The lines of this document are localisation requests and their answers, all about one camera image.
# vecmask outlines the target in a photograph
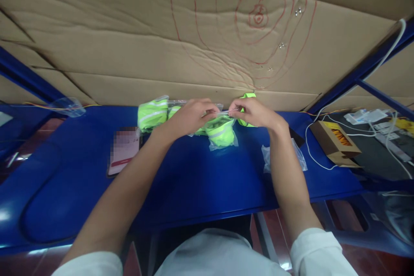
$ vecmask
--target person's left hand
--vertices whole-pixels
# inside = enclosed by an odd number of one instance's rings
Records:
[[[191,99],[158,128],[174,141],[195,133],[209,120],[217,117],[218,112],[219,108],[209,98]]]

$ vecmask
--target red floor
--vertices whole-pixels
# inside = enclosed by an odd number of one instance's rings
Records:
[[[36,147],[62,123],[59,119],[52,119],[46,123],[34,137],[19,149],[20,154],[31,154]],[[0,167],[0,183],[9,173],[19,165],[15,162],[9,169]],[[264,213],[266,223],[279,257],[280,265],[291,274],[292,262],[289,250],[292,240],[287,235],[286,224],[280,211],[270,210]],[[262,253],[254,220],[251,225],[253,249]],[[343,253],[359,276],[406,276],[414,275],[414,260],[398,257],[392,254],[342,245]],[[68,251],[68,246],[42,249],[25,252],[7,257],[0,257],[1,276],[50,276],[59,266],[63,256]],[[134,245],[131,244],[128,258],[124,266],[124,276],[141,275]]]

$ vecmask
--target smartphone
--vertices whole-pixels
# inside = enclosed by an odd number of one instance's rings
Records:
[[[142,146],[139,128],[123,128],[114,133],[107,177],[113,178],[132,160]]]

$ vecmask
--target blue table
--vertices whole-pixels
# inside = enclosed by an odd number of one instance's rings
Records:
[[[23,144],[22,140],[29,139],[52,115],[50,110],[42,108],[5,104],[0,104],[0,111],[13,117],[0,127],[0,161]]]
[[[307,114],[280,114],[304,137],[311,122]],[[106,171],[114,132],[136,124],[136,107],[90,107],[84,116],[67,119],[0,186],[0,255],[71,243],[111,182]],[[161,230],[277,208],[270,175],[263,174],[260,148],[269,146],[267,130],[237,123],[234,130],[239,146],[213,152],[207,137],[177,140],[131,230]],[[332,165],[310,131],[308,138],[312,155],[322,165]],[[306,145],[301,149],[312,201],[364,191],[350,169],[322,169]]]

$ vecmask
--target person's right hand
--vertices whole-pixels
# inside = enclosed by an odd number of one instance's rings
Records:
[[[244,108],[244,112],[230,111],[229,116],[254,125],[274,130],[289,130],[289,125],[283,117],[264,106],[254,97],[235,99],[229,110]]]

